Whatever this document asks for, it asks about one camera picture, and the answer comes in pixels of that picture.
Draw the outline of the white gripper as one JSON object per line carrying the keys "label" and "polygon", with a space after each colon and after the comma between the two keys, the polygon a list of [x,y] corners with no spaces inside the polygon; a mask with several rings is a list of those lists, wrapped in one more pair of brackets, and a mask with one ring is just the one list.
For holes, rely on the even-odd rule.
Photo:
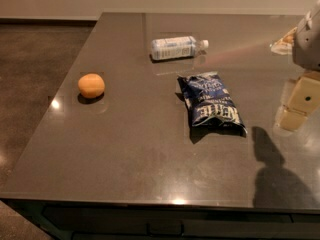
{"label": "white gripper", "polygon": [[320,0],[297,25],[292,53],[295,64],[316,71],[285,82],[277,125],[290,132],[298,130],[320,106]]}

